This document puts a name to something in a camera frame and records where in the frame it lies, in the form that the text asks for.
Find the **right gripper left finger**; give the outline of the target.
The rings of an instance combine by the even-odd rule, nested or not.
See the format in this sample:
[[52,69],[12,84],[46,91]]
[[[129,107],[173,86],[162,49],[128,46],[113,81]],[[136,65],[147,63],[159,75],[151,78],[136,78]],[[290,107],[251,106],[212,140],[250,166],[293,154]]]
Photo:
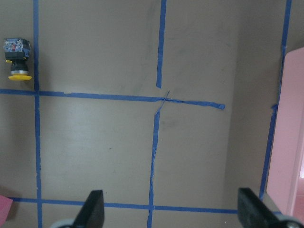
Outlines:
[[93,190],[76,216],[72,228],[102,228],[105,219],[102,190]]

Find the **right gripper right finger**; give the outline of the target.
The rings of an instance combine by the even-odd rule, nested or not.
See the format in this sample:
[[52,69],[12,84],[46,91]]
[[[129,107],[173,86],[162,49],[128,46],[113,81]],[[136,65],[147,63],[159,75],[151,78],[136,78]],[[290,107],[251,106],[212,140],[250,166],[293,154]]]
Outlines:
[[280,221],[250,188],[239,188],[237,216],[243,228],[279,228]]

